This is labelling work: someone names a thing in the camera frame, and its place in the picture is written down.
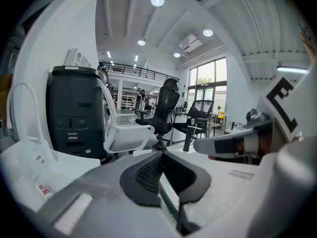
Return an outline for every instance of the black office chair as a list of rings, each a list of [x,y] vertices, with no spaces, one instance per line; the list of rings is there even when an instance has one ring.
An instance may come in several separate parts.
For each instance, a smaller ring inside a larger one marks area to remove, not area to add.
[[[167,141],[168,145],[170,144],[170,140],[164,139],[164,135],[172,130],[171,114],[179,99],[178,90],[179,85],[176,79],[169,78],[164,82],[159,91],[158,104],[154,117],[151,119],[144,119],[144,114],[147,114],[147,112],[135,110],[136,113],[141,114],[141,119],[136,119],[136,123],[151,125],[155,128],[155,134],[158,134],[158,141],[154,145],[156,150],[163,150],[165,148],[163,141]]]
[[[200,138],[202,134],[205,134],[207,137],[207,122],[209,120],[210,112],[212,111],[213,101],[194,101],[192,107],[190,108],[188,113],[176,113],[174,116],[174,122],[172,124],[173,130],[177,129],[178,131],[186,134],[187,126],[191,125],[191,119],[195,119],[195,127],[201,128],[200,130],[195,131],[195,135],[200,134]],[[177,116],[187,116],[190,117],[186,122],[175,122]],[[182,142],[184,140],[172,141],[173,143]]]

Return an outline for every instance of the white office chair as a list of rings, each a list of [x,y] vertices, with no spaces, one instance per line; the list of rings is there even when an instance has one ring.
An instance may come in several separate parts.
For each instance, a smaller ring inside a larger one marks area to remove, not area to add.
[[[106,128],[105,132],[104,149],[108,153],[151,149],[152,145],[157,141],[157,138],[154,135],[154,127],[150,125],[144,126],[138,124],[118,125],[117,118],[136,118],[136,115],[117,114],[109,89],[100,79],[97,79],[97,81],[100,84],[107,100],[111,119],[111,123]]]

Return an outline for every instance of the fluorescent light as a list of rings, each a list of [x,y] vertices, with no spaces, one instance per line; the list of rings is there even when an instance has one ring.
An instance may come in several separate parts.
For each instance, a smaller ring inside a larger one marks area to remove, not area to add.
[[[285,67],[285,66],[277,67],[277,71],[300,73],[300,74],[307,74],[308,73],[308,70],[305,68]]]
[[[144,46],[144,45],[145,45],[145,41],[139,40],[139,41],[138,41],[138,44],[139,44],[140,46]]]
[[[151,3],[154,6],[159,7],[159,6],[162,6],[164,4],[164,0],[151,0]]]
[[[213,35],[213,31],[211,29],[205,29],[204,30],[204,35],[207,37],[210,37]]]

